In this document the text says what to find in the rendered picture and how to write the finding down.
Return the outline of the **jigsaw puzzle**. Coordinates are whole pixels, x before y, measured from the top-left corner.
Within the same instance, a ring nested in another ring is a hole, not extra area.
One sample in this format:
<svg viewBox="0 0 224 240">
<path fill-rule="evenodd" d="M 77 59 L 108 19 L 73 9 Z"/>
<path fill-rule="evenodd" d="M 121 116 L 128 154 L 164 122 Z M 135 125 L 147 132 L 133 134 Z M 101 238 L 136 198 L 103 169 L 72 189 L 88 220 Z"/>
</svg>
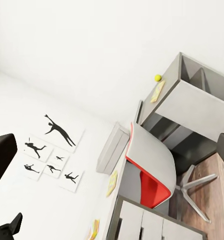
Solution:
<svg viewBox="0 0 224 240">
<path fill-rule="evenodd" d="M 152 100 L 151 100 L 152 103 L 157 100 L 157 98 L 158 98 L 158 96 L 159 96 L 159 93 L 160 93 L 160 91 L 161 91 L 164 83 L 165 83 L 165 81 L 163 81 L 163 82 L 161 82 L 160 84 L 158 84 L 158 86 L 157 86 L 157 88 L 156 88 L 156 90 L 155 90 L 155 92 L 154 92 L 154 94 L 153 94 Z"/>
<path fill-rule="evenodd" d="M 117 178 L 117 171 L 114 172 L 113 176 L 111 176 L 109 184 L 108 184 L 108 191 L 106 194 L 106 198 L 110 195 L 112 190 L 115 188 L 115 183 L 116 183 L 116 178 Z"/>
</svg>

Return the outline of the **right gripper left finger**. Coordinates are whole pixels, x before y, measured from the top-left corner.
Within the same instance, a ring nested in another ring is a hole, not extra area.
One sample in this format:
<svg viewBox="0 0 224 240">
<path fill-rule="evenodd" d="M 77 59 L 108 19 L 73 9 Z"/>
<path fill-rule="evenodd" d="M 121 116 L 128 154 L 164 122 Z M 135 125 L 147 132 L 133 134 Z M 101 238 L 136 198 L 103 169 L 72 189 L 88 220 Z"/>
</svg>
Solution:
<svg viewBox="0 0 224 240">
<path fill-rule="evenodd" d="M 18 151 L 13 133 L 0 136 L 0 179 Z"/>
</svg>

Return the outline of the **board game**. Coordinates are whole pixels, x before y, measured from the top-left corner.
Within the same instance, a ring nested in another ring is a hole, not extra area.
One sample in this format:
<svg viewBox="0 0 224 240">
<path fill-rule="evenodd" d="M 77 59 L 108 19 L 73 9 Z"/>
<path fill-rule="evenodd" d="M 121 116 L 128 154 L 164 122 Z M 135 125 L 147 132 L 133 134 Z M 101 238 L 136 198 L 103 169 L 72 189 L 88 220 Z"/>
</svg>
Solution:
<svg viewBox="0 0 224 240">
<path fill-rule="evenodd" d="M 90 229 L 88 230 L 84 240 L 94 240 L 98 234 L 98 231 L 99 231 L 99 219 L 98 220 L 95 219 Z"/>
</svg>

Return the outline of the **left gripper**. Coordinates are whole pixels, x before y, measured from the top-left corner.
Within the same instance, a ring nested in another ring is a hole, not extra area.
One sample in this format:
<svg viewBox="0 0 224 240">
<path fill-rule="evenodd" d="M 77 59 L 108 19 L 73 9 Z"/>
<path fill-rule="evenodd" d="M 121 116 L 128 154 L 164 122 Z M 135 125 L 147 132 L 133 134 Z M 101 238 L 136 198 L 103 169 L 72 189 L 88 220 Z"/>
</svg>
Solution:
<svg viewBox="0 0 224 240">
<path fill-rule="evenodd" d="M 0 227 L 0 240 L 14 240 L 14 235 L 19 233 L 23 215 L 18 213 L 11 223 L 4 224 Z"/>
</svg>

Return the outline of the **toy box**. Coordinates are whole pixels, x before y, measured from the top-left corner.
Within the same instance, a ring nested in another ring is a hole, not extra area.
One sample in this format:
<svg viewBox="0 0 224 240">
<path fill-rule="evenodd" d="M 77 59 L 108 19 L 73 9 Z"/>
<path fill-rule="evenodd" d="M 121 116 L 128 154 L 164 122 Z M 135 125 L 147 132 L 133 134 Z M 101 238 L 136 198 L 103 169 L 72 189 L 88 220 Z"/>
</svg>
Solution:
<svg viewBox="0 0 224 240">
<path fill-rule="evenodd" d="M 117 122 L 98 158 L 96 172 L 111 175 L 129 139 L 128 129 Z"/>
</svg>

